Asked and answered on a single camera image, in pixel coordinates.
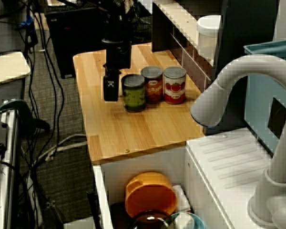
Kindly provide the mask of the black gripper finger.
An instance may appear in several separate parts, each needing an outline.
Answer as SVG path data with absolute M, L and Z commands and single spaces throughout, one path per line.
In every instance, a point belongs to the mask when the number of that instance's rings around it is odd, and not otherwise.
M 118 101 L 119 73 L 118 69 L 105 69 L 105 76 L 103 78 L 103 96 L 105 101 Z
M 124 87 L 124 80 L 125 79 L 126 79 L 126 75 L 121 78 L 121 89 L 122 89 L 122 96 L 123 97 L 126 97 L 128 95 L 127 92 L 125 91 L 125 87 Z

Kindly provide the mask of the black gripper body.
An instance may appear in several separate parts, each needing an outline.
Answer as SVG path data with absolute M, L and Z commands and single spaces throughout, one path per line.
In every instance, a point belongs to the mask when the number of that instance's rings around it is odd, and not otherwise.
M 130 69 L 131 67 L 131 41 L 110 41 L 102 39 L 106 49 L 106 70 Z

